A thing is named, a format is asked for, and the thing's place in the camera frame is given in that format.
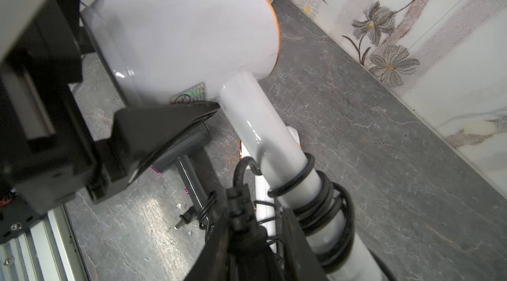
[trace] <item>gray flower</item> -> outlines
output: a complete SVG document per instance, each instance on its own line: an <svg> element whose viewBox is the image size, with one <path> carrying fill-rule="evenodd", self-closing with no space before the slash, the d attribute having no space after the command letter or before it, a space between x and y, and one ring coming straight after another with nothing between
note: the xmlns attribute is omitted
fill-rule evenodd
<svg viewBox="0 0 507 281"><path fill-rule="evenodd" d="M389 87L403 85L401 74L412 74L415 72L415 66L419 65L419 60L408 57L409 51L402 46L387 46L384 56L373 54L370 60L376 67L370 69L371 74L377 77L381 82L385 82Z"/></svg>
<svg viewBox="0 0 507 281"><path fill-rule="evenodd" d="M370 9L364 11L366 21L354 19L352 26L354 36L359 40L368 34L372 43L377 46L380 43L380 35L382 32L391 34L395 30L395 12L388 7L380 7L379 2L375 2Z"/></svg>

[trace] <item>black plug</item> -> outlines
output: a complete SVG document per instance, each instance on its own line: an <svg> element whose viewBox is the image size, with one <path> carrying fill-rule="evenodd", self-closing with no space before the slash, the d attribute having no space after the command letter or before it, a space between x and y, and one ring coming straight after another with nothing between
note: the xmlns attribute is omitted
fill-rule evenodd
<svg viewBox="0 0 507 281"><path fill-rule="evenodd" d="M183 224L187 225L188 223L190 223L195 213L197 213L195 208L193 206L190 207L189 210L187 210L183 215L180 215L181 220L176 224L176 226L174 226L174 228L179 229L180 227L183 226Z"/></svg>

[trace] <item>coiled cord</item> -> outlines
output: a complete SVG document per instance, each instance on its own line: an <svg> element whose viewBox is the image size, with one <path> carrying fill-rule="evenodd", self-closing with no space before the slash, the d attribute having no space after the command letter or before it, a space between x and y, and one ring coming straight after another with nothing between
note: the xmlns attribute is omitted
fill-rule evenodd
<svg viewBox="0 0 507 281"><path fill-rule="evenodd" d="M217 203L217 192L215 190L211 191L208 194L208 199L206 200L206 203L201 208L199 213L197 213L197 220L199 221L199 228L202 230L206 230L206 233L204 234L204 241L208 241L209 234L213 230L214 221L213 221L213 208L215 204ZM202 222L208 218L208 222L206 225L204 225Z"/></svg>
<svg viewBox="0 0 507 281"><path fill-rule="evenodd" d="M305 155L308 162L303 170L283 186L269 190L269 197L275 198L286 194L308 177L315 166L315 158L309 153L305 153ZM322 171L317 170L317 174L322 183L319 194L307 205L294 209L294 214L304 234L309 236L325 227L339 211L343 212L345 227L340 238L329 251L317 255L317 259L324 271L330 273L338 270L345 263L352 250L355 235L354 206L350 194L343 186L331 182ZM376 254L371 253L373 259L377 262L377 265L379 265L379 268L388 280L395 281L396 278L385 263Z"/></svg>
<svg viewBox="0 0 507 281"><path fill-rule="evenodd" d="M256 175L256 176L261 176L262 173L261 173L261 169L259 168L259 165L257 164L257 162L255 161L254 158L252 157L244 157L242 158L241 160L239 160L238 164L236 165L236 169L234 170L234 175L233 175L233 178L232 178L232 185L233 186L239 186L239 185L242 185L243 184L243 178L244 178L244 174L245 174L245 170L247 167L250 167L250 169L252 170L253 174ZM277 206L275 203L271 203L271 202L266 202L266 201L261 201L261 200L254 200L253 201L254 204L262 204L262 205L266 205L266 206L271 206L275 209L275 212L277 210ZM268 218L265 218L263 220L260 220L260 221L257 221L257 224L261 225L263 223L267 223L267 222L270 222L270 221L274 221L278 218L278 216L272 216L272 217L268 217ZM279 235L276 235L276 236L268 236L268 245L272 245L274 243L281 243L281 236ZM277 247L277 252L275 253L275 257L278 259L278 262L281 264L282 263L282 258L280 256L280 254L278 253L279 252L279 247Z"/></svg>

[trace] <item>floral wall tile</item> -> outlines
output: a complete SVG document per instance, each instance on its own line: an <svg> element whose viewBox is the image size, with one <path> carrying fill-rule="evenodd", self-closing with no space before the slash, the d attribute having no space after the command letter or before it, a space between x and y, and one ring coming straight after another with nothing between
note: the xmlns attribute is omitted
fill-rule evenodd
<svg viewBox="0 0 507 281"><path fill-rule="evenodd" d="M507 197L507 0L292 0Z"/></svg>

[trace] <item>orange trim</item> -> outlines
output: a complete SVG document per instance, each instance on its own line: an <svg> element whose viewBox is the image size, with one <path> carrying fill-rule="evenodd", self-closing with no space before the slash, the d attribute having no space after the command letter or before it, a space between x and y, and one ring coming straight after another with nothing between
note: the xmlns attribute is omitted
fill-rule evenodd
<svg viewBox="0 0 507 281"><path fill-rule="evenodd" d="M12 202L11 198L4 197L4 198L2 198L2 200L0 200L0 206L5 206L5 205L9 204L10 202Z"/></svg>
<svg viewBox="0 0 507 281"><path fill-rule="evenodd" d="M280 35L280 24L278 23L278 18L276 18L275 10L273 9L271 2L269 0L266 0L266 1L268 2L269 7L271 7L271 11L273 12L273 16L275 16L276 28L278 28L278 56L276 57L275 66L273 67L273 69L275 69L276 64L278 63L278 59L280 58L280 49L282 48L282 36Z"/></svg>

